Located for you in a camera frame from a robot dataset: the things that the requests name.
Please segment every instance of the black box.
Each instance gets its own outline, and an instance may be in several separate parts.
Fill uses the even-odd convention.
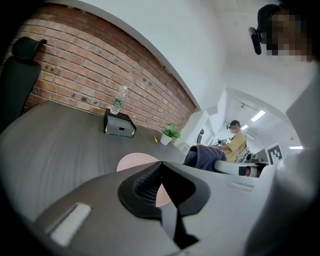
[[[106,109],[103,118],[103,131],[105,134],[133,137],[137,128],[127,114],[112,114]]]

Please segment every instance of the yellow shirt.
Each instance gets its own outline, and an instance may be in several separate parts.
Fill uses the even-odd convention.
[[[226,156],[226,160],[227,162],[235,163],[237,157],[246,147],[246,135],[242,131],[238,131],[227,146],[229,149],[223,151]]]

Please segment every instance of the small potted plant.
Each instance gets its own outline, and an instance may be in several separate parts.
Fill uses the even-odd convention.
[[[168,145],[168,143],[173,139],[173,138],[180,138],[181,135],[178,132],[176,126],[173,123],[168,123],[168,127],[164,128],[162,130],[163,134],[161,136],[160,142],[163,145]]]

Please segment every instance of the chair headrest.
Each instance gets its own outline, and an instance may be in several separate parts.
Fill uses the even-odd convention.
[[[12,46],[12,54],[23,60],[32,60],[40,46],[46,44],[47,40],[34,40],[30,37],[24,36],[19,38]]]

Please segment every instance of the water bottle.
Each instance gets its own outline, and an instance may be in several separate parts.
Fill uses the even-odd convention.
[[[114,99],[114,103],[110,109],[110,112],[114,115],[117,115],[124,105],[124,100],[126,98],[126,93],[127,93],[128,88],[126,86],[123,86],[117,96]]]

